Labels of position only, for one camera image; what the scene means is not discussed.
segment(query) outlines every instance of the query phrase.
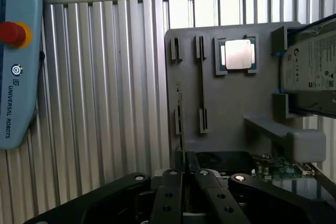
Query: corrugated metal wall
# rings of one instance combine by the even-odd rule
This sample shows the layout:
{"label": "corrugated metal wall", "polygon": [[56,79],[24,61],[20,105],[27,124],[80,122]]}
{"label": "corrugated metal wall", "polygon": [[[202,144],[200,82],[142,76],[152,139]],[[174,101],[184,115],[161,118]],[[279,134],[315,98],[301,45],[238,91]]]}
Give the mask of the corrugated metal wall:
{"label": "corrugated metal wall", "polygon": [[[48,4],[46,60],[27,141],[0,151],[0,223],[22,223],[127,173],[169,166],[164,33],[169,28],[298,20],[335,0],[101,0]],[[324,172],[336,179],[335,122]],[[280,186],[293,190],[292,182]],[[295,191],[317,193],[303,182]]]}

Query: white label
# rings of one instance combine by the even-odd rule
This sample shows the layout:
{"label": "white label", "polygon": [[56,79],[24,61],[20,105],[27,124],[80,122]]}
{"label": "white label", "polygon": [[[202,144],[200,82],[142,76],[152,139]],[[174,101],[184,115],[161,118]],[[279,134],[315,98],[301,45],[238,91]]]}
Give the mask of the white label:
{"label": "white label", "polygon": [[335,79],[336,31],[291,46],[282,59],[285,90],[336,90]]}

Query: red emergency stop button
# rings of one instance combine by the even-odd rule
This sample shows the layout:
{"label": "red emergency stop button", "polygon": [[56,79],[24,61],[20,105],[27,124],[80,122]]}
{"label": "red emergency stop button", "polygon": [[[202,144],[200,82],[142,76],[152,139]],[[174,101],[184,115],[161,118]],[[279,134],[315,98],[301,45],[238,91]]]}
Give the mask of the red emergency stop button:
{"label": "red emergency stop button", "polygon": [[26,39],[26,31],[21,25],[14,22],[0,24],[0,40],[3,43],[18,46]]}

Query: green circuit board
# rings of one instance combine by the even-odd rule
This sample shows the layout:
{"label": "green circuit board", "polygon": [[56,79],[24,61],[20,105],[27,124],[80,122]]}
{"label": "green circuit board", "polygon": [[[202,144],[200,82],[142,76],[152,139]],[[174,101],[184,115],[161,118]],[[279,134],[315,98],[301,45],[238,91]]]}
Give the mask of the green circuit board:
{"label": "green circuit board", "polygon": [[286,179],[299,179],[302,177],[302,172],[295,164],[289,162],[286,158],[279,156],[276,158],[270,158],[269,161],[263,161],[259,166],[262,166],[262,172],[256,172],[258,178],[263,180],[286,180]]}

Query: black component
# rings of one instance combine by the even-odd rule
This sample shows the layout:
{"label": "black component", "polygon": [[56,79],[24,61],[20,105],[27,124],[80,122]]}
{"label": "black component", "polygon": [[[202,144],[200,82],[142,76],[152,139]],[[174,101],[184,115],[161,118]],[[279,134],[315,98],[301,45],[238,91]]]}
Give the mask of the black component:
{"label": "black component", "polygon": [[198,186],[203,191],[206,188],[221,187],[215,175],[210,170],[198,170],[194,173]]}
{"label": "black component", "polygon": [[227,176],[235,173],[251,175],[255,168],[254,160],[248,152],[199,152],[196,157],[202,169],[216,170]]}
{"label": "black component", "polygon": [[217,217],[216,223],[250,223],[228,188],[221,187],[210,170],[199,170],[194,176]]}
{"label": "black component", "polygon": [[150,190],[151,179],[132,173],[49,210],[25,224],[89,224],[102,219],[110,223],[134,223],[134,202],[139,193]]}
{"label": "black component", "polygon": [[[182,159],[182,154],[175,153]],[[197,166],[195,154],[186,163]],[[26,224],[334,223],[336,210],[238,173],[223,179],[210,169],[167,169],[154,178],[133,173],[41,214]]]}
{"label": "black component", "polygon": [[331,223],[336,218],[335,209],[322,202],[308,200],[246,174],[231,176],[229,187],[258,206],[247,214],[254,221],[260,220],[266,212],[272,216],[272,223],[285,223],[290,217],[296,223],[322,224]]}
{"label": "black component", "polygon": [[158,188],[150,223],[181,223],[183,215],[182,172],[169,169],[163,173],[162,186]]}

